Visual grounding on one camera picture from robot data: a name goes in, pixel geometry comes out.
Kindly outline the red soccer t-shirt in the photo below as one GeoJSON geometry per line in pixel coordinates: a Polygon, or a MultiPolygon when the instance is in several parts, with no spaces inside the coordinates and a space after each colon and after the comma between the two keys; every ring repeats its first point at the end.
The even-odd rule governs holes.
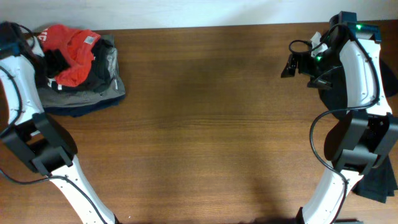
{"type": "Polygon", "coordinates": [[[44,29],[37,38],[45,52],[59,50],[69,65],[55,76],[58,84],[76,87],[86,80],[94,60],[91,50],[100,40],[99,34],[89,29],[81,30],[56,24],[44,29]]]}

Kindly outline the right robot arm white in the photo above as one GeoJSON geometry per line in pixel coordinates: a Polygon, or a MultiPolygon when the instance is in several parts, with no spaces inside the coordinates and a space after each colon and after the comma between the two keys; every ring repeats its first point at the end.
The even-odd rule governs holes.
{"type": "Polygon", "coordinates": [[[351,189],[382,165],[397,142],[397,118],[382,82],[380,29],[346,11],[329,25],[306,41],[306,51],[292,50],[281,73],[308,75],[308,87],[316,88],[326,112],[338,117],[318,156],[325,171],[296,223],[337,223],[351,189]]]}

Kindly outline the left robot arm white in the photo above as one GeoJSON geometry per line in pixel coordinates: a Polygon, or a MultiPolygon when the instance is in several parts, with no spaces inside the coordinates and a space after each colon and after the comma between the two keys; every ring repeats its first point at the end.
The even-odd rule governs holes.
{"type": "Polygon", "coordinates": [[[55,115],[80,116],[124,98],[116,49],[96,32],[61,24],[34,35],[1,23],[1,84],[9,118],[1,141],[64,194],[84,223],[116,223],[86,179],[78,148],[55,115]]]}

